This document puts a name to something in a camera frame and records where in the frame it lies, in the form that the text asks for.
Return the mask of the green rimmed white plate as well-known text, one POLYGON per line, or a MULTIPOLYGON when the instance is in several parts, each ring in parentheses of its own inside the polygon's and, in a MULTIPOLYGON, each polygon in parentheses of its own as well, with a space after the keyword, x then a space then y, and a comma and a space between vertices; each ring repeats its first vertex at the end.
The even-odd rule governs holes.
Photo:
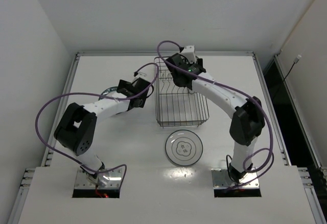
POLYGON ((105 89, 101 93, 101 96, 98 98, 98 100, 100 101, 102 99, 109 99, 109 100, 117 101, 118 97, 115 95, 115 93, 117 92, 117 89, 118 89, 118 86, 112 86, 112 87, 105 89))

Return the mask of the wire dish rack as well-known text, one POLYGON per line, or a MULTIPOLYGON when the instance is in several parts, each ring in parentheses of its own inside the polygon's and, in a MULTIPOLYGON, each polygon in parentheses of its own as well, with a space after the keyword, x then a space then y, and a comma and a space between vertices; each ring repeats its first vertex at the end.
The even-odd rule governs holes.
POLYGON ((174 84, 165 63, 154 58, 159 75, 154 83, 155 118, 161 127, 198 127, 208 121, 207 99, 174 84))

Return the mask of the black rimmed white plate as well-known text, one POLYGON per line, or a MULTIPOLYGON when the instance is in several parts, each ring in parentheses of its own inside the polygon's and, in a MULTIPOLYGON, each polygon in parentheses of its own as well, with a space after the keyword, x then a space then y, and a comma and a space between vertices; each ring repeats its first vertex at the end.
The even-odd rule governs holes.
POLYGON ((200 137, 190 130, 177 130, 165 141, 165 155, 176 166, 192 166, 203 154, 203 143, 200 137))

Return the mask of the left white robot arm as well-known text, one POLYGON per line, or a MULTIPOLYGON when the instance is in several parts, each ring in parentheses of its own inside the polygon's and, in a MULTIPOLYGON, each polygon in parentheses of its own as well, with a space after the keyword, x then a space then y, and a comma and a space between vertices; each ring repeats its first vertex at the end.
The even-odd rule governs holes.
POLYGON ((91 152, 96 125, 114 115, 142 108, 151 87, 151 82, 137 76, 132 82, 120 80, 111 98, 102 97, 89 104, 71 103, 67 106, 55 129, 54 138, 74 154, 93 181, 103 176, 98 172, 105 170, 104 163, 91 152))

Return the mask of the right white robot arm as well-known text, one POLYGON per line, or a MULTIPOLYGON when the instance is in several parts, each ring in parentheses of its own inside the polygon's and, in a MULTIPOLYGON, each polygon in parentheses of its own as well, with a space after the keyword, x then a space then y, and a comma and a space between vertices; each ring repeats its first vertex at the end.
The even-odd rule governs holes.
POLYGON ((205 96, 231 119, 229 133, 235 143, 228 173, 232 181, 239 183, 252 170, 250 157, 265 126, 262 113, 251 100, 214 84, 215 79, 203 68, 201 61, 189 63, 182 55, 174 54, 165 59, 165 64, 176 86, 205 96))

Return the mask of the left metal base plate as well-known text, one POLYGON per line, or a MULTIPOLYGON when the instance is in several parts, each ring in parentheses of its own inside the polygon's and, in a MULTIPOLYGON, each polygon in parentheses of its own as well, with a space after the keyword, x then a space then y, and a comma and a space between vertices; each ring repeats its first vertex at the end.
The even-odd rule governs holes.
POLYGON ((93 178, 89 173, 80 169, 77 171, 74 187, 79 190, 90 190, 96 186, 100 190, 118 190, 121 185, 122 176, 121 169, 99 174, 96 178, 93 178))

